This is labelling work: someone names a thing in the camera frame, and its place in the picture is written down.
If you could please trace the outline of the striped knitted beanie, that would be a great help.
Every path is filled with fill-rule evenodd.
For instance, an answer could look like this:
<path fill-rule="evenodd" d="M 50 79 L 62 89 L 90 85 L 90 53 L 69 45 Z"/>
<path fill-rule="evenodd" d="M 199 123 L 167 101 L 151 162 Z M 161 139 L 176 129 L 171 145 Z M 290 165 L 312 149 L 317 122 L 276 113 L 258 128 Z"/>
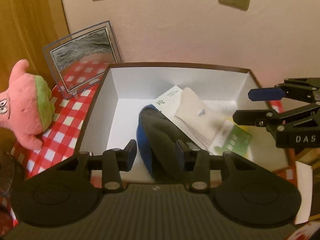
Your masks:
<path fill-rule="evenodd" d="M 176 157 L 176 141 L 196 146 L 173 122 L 155 106 L 145 106 L 138 118 L 137 144 L 142 161 L 156 183 L 188 182 L 190 173 Z"/>

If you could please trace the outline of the green card package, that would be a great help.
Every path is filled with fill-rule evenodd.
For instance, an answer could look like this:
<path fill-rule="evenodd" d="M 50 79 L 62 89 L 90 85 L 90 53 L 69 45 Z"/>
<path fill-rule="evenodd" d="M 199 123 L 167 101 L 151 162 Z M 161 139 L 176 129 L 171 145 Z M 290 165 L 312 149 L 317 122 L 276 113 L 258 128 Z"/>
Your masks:
<path fill-rule="evenodd" d="M 234 152 L 242 157 L 247 157 L 249 143 L 252 135 L 241 127 L 227 123 L 221 128 L 214 141 L 214 152 L 222 155 L 223 152 Z"/>

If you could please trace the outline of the white packaged socks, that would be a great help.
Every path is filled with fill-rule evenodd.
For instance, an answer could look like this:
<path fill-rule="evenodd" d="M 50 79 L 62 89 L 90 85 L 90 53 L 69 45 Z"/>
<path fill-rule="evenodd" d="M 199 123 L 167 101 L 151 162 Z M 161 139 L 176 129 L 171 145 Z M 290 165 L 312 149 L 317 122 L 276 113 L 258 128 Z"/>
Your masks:
<path fill-rule="evenodd" d="M 214 152 L 214 141 L 221 128 L 231 120 L 209 108 L 190 88 L 174 86 L 152 103 L 197 146 Z"/>

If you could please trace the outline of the red white checkered tablecloth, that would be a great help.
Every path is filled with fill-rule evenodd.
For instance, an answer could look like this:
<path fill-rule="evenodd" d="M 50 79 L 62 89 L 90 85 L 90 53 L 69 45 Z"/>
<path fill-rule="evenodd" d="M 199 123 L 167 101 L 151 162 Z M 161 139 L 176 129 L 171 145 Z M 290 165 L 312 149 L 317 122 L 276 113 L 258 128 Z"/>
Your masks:
<path fill-rule="evenodd" d="M 97 88 L 96 83 L 81 92 L 79 96 L 68 100 L 63 98 L 57 86 L 52 89 L 51 102 L 55 106 L 55 113 L 53 122 L 41 135 L 43 147 L 31 151 L 16 142 L 10 151 L 22 165 L 25 178 L 43 172 L 74 153 L 80 130 Z"/>

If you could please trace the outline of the brown cardboard box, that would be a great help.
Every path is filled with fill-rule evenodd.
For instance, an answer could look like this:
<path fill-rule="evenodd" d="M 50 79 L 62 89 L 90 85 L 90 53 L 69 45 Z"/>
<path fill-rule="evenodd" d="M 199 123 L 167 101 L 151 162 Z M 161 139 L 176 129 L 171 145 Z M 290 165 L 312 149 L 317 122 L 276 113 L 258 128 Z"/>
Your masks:
<path fill-rule="evenodd" d="M 161 110 L 186 135 L 176 118 L 181 90 L 190 88 L 206 106 L 231 119 L 238 109 L 271 109 L 268 102 L 248 98 L 259 82 L 245 68 L 199 63 L 135 62 L 113 64 L 99 82 L 82 125 L 75 152 L 102 154 L 135 139 L 140 111 L 147 105 Z"/>

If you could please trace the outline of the pink star plush toy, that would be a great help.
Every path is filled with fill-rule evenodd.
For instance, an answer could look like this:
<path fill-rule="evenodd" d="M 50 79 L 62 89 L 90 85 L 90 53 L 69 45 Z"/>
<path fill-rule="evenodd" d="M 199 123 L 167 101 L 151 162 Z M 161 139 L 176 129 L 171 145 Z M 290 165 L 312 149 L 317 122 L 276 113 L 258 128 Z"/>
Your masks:
<path fill-rule="evenodd" d="M 39 150 L 43 141 L 38 136 L 52 123 L 55 106 L 47 82 L 28 73 L 28 67 L 25 59 L 16 62 L 9 86 L 1 92 L 1 128 L 11 130 L 24 148 Z"/>

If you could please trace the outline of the wooden door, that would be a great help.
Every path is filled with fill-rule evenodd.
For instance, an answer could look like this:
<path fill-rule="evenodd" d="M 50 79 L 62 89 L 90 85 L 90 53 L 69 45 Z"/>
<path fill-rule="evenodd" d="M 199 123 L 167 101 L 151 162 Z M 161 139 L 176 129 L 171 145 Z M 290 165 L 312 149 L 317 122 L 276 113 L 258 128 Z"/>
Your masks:
<path fill-rule="evenodd" d="M 69 34 L 62 0 L 1 0 L 1 90 L 14 64 L 29 61 L 29 72 L 55 86 L 43 47 Z"/>

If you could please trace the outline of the glass picture frame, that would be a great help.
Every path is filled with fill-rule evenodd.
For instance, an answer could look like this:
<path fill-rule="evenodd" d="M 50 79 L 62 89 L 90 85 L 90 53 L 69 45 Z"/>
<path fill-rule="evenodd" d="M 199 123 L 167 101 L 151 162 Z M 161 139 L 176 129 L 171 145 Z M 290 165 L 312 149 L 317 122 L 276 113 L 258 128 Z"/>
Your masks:
<path fill-rule="evenodd" d="M 101 22 L 43 47 L 43 54 L 65 99 L 98 83 L 109 65 L 122 58 L 110 21 Z"/>

